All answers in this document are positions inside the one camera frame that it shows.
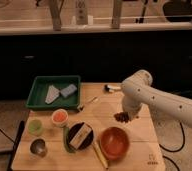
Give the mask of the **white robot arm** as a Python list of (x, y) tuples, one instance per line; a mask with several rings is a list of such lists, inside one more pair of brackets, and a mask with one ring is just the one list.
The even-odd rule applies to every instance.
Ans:
[(192, 128), (192, 99), (167, 93), (151, 86), (152, 75), (139, 70), (121, 83), (122, 109), (133, 120), (142, 104), (153, 106)]

